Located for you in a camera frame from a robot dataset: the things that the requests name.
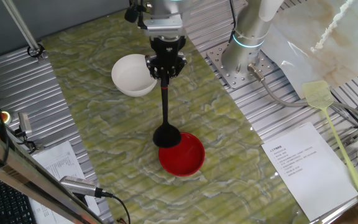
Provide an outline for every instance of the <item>metal plate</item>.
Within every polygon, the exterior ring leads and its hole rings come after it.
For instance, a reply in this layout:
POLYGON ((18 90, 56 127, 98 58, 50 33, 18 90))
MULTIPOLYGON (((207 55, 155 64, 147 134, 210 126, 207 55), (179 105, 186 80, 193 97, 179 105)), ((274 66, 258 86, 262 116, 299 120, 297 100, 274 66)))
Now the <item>metal plate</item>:
MULTIPOLYGON (((241 74, 241 73, 228 73, 222 65, 222 53, 224 49, 229 45, 228 42, 220 44, 216 47, 209 49, 206 52, 206 56, 210 59, 213 66, 222 74, 223 80, 232 88, 237 89, 241 88, 251 82, 255 81, 255 78, 251 73, 241 74)), ((265 76, 272 73, 278 69, 278 66, 271 61, 262 51, 259 52, 260 63, 257 68, 265 76)))

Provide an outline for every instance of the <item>black bracket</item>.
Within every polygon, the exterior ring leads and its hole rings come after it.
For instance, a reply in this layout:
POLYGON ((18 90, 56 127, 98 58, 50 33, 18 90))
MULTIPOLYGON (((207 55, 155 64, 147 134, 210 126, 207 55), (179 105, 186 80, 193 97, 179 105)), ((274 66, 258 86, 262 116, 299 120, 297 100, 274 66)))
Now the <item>black bracket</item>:
MULTIPOLYGON (((160 63, 157 56, 146 55, 145 59, 146 59, 146 66, 150 71, 150 76, 153 77, 154 79, 161 79, 159 74, 161 69, 164 69, 164 66, 160 63)), ((182 52, 179 52, 176 63, 171 67, 167 68, 169 78, 177 77, 186 64, 187 64, 187 59, 185 55, 182 52)))
POLYGON ((38 44, 38 46, 40 47, 40 50, 38 51, 38 53, 36 53, 35 55, 30 54, 30 49, 31 49, 31 47, 29 47, 29 48, 27 49, 27 54, 30 55, 30 57, 35 57, 35 58, 41 56, 45 49, 44 49, 44 47, 43 47, 42 45, 40 45, 40 44, 38 44))

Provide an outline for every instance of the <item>green marble tabletop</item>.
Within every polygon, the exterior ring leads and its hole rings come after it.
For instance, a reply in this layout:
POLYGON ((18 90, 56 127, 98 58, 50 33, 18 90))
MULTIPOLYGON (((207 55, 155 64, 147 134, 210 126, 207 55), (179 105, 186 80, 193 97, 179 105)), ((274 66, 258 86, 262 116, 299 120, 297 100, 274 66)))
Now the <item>green marble tabletop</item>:
MULTIPOLYGON (((124 12, 43 40, 68 107, 101 185, 123 199, 132 223, 308 223, 261 148, 262 141, 195 46, 169 88, 170 123, 197 136, 205 162, 175 177, 152 142, 162 122, 160 88, 133 98, 111 80, 129 54, 154 54, 124 12)), ((108 204, 114 218, 121 205, 108 204)))

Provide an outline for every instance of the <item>white sheet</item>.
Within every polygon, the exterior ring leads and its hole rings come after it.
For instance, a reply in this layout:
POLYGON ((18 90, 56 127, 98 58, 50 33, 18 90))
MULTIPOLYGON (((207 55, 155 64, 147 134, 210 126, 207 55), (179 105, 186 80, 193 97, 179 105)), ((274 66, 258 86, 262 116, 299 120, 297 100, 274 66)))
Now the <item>white sheet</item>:
MULTIPOLYGON (((81 170, 74 150, 69 141, 64 142, 51 149, 44 150, 36 154, 34 159, 39 162, 49 173, 57 180, 64 176, 72 176, 85 179, 85 175, 81 170)), ((99 215, 100 210, 94 197, 85 196, 86 203, 90 210, 99 215)), ((71 224, 73 222, 63 218, 61 215, 51 211, 51 209, 41 205, 30 198, 32 210, 34 212, 35 221, 38 224, 71 224)))
POLYGON ((278 12, 262 45, 304 98, 302 84, 358 77, 358 0, 311 0, 278 12))
POLYGON ((311 123, 262 147, 310 221, 358 195, 347 167, 311 123))

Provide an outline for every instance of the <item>red object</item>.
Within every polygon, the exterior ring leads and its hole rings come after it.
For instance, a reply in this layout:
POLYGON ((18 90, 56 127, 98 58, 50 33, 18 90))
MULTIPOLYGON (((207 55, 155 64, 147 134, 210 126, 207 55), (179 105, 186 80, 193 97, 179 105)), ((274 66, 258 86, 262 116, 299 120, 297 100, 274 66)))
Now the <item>red object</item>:
POLYGON ((204 163, 205 150, 198 138, 189 133, 180 133, 177 146, 160 148, 158 158, 161 166, 170 174, 185 177, 197 172, 204 163))
POLYGON ((1 113, 1 116, 2 116, 2 119, 4 120, 4 122, 6 122, 6 118, 7 118, 6 114, 1 113))

